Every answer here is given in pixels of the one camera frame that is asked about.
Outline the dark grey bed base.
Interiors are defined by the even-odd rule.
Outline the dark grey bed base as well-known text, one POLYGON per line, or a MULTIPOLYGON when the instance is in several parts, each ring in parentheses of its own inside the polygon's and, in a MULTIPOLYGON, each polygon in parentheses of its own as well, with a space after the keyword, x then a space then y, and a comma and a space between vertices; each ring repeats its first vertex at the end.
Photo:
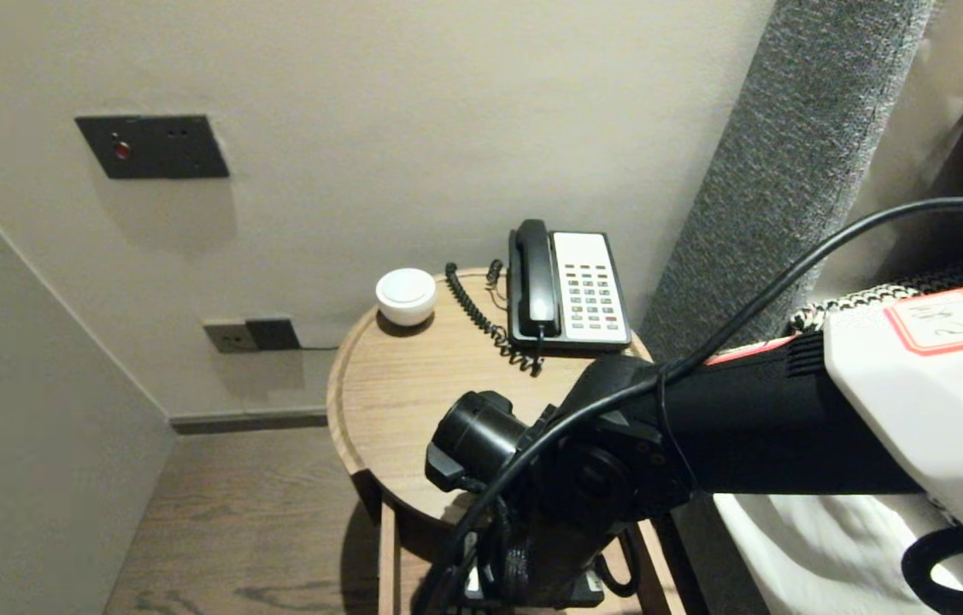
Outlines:
POLYGON ((672 514, 711 615, 746 615, 744 567, 712 500, 699 497, 672 514))

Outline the round wooden nightstand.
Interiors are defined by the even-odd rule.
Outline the round wooden nightstand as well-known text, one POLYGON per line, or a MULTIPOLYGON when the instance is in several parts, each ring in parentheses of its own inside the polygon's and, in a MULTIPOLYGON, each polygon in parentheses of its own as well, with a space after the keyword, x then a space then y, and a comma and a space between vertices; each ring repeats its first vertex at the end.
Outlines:
POLYGON ((449 528, 473 499, 444 493, 424 474, 438 421, 469 390, 495 390, 525 424, 558 405, 589 355, 548 355, 533 377, 500 354, 437 275, 432 316, 396 327, 372 308, 349 331, 327 386, 330 435, 369 517, 383 503, 397 513, 449 528))

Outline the black and white desk telephone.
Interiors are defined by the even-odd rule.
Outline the black and white desk telephone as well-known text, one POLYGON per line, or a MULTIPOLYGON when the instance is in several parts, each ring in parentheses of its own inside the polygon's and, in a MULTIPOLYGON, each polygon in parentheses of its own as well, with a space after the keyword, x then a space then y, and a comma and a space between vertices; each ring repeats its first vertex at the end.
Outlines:
POLYGON ((560 332, 541 339, 520 334, 520 257, 516 233, 509 233, 506 268, 508 337, 515 347, 540 354, 618 353, 632 343, 632 327, 613 252, 606 234, 548 229, 558 292, 560 332))

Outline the white bed sheet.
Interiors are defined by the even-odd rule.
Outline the white bed sheet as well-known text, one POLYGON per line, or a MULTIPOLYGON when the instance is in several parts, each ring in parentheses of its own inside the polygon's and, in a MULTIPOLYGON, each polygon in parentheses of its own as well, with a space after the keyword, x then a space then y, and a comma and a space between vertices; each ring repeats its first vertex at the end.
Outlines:
POLYGON ((901 572, 949 528, 925 495, 719 494, 713 503, 771 615, 936 615, 901 572))

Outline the black telephone handset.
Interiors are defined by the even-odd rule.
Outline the black telephone handset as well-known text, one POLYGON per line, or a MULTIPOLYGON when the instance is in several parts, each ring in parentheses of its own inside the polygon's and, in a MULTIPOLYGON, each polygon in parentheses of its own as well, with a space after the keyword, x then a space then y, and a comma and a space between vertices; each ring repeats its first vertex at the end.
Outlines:
POLYGON ((547 226, 542 220, 521 222, 515 246, 520 257, 520 334, 555 337, 560 332, 558 292, 547 226))

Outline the white round puck device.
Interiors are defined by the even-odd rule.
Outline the white round puck device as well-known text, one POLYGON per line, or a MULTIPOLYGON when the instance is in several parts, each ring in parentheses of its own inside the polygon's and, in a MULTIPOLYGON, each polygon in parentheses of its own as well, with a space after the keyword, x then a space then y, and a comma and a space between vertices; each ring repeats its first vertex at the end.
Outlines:
POLYGON ((437 280, 416 268, 399 268, 385 273, 375 287, 377 310, 400 327, 426 322, 437 307, 437 280))

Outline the brown skirting board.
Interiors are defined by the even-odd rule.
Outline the brown skirting board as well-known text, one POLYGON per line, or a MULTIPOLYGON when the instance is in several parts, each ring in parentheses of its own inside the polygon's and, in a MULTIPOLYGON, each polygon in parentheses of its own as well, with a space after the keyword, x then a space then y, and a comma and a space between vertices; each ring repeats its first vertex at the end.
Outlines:
POLYGON ((226 415, 181 417, 169 420, 178 436, 231 435, 266 430, 293 430, 328 427, 328 417, 321 412, 267 413, 267 415, 226 415))

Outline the grey upholstered headboard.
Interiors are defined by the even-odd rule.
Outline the grey upholstered headboard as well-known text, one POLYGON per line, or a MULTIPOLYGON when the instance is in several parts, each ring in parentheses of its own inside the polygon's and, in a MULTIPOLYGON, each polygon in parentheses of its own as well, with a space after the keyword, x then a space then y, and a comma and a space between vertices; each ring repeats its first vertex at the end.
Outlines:
POLYGON ((848 218, 935 0, 777 0, 638 335, 706 342, 848 218))

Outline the beige upholstered headboard panel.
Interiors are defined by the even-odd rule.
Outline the beige upholstered headboard panel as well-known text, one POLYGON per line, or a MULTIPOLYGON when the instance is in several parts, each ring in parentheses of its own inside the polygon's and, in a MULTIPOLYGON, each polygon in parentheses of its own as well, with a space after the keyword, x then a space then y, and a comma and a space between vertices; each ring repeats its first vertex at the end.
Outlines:
MULTIPOLYGON (((851 220, 963 195, 963 0, 937 0, 869 164, 851 220)), ((963 260, 963 214, 927 214, 868 232, 826 260, 814 300, 963 260)))

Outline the grey wall socket plate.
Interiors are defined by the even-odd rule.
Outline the grey wall socket plate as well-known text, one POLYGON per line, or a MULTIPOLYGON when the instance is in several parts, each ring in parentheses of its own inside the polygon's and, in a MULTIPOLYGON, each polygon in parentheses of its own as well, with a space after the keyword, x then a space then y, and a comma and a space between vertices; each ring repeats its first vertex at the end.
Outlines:
POLYGON ((245 320, 207 320, 204 334, 220 354, 258 353, 258 343, 245 320))

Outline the dark wall switch panel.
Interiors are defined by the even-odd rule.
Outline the dark wall switch panel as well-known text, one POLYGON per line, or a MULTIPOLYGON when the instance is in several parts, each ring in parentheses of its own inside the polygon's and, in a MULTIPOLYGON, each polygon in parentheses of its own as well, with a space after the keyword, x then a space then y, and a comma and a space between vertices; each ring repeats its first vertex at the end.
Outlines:
POLYGON ((84 115, 74 121, 107 178, 230 176, 205 115, 84 115))

